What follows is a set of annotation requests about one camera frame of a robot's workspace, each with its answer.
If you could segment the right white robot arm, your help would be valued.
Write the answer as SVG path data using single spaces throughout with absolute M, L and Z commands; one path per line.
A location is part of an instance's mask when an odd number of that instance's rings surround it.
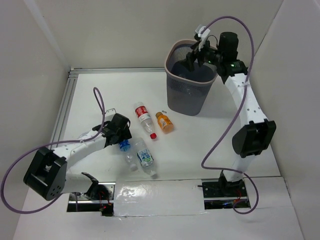
M 194 62 L 214 65 L 223 84 L 229 90 L 237 107 L 241 128 L 232 137 L 232 147 L 239 156 L 230 170 L 222 171 L 218 179 L 218 190 L 230 196 L 243 182 L 243 173 L 250 164 L 266 150 L 276 131 L 276 123 L 268 120 L 261 110 L 249 81 L 249 70 L 238 59 L 238 36 L 233 32 L 220 34 L 216 48 L 208 40 L 210 31 L 201 28 L 194 36 L 196 43 L 182 64 L 194 71 Z

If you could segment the orange juice bottle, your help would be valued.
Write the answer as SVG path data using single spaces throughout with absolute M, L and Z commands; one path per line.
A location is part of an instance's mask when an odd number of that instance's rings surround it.
M 165 133 L 171 133 L 174 130 L 174 125 L 171 122 L 171 120 L 162 112 L 157 112 L 155 114 L 155 117 L 157 119 L 157 123 L 161 130 Z

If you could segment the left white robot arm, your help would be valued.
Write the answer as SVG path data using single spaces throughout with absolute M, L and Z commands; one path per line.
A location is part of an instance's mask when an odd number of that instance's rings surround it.
M 114 113 L 75 143 L 60 143 L 54 149 L 41 147 L 36 151 L 23 182 L 47 201 L 59 194 L 74 192 L 81 193 L 88 200 L 94 199 L 99 193 L 99 181 L 87 172 L 73 174 L 68 171 L 89 155 L 131 139 L 130 123 L 127 117 Z

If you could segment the clear unlabelled plastic bottle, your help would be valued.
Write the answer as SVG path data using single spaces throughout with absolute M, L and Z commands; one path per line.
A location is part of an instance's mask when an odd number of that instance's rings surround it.
M 184 93 L 186 96 L 188 96 L 189 98 L 195 98 L 198 96 L 198 90 L 194 87 L 191 86 L 186 86 L 183 89 Z

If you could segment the blue label clear bottle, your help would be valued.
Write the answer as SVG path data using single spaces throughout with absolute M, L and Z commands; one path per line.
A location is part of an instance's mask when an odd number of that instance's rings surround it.
M 124 161 L 129 166 L 130 171 L 136 171 L 138 169 L 137 157 L 135 156 L 134 149 L 129 140 L 123 140 L 118 144 L 118 147 Z

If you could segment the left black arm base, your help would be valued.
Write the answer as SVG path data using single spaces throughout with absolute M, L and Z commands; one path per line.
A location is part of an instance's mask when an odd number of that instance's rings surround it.
M 69 194 L 66 211 L 68 213 L 100 212 L 101 216 L 114 216 L 115 182 L 99 182 L 87 172 L 81 173 L 86 180 L 84 192 Z

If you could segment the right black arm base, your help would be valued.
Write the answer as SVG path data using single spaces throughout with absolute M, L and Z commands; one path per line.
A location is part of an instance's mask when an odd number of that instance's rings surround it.
M 205 210 L 251 207 L 243 179 L 228 182 L 221 173 L 218 179 L 202 180 L 197 187 L 202 190 Z

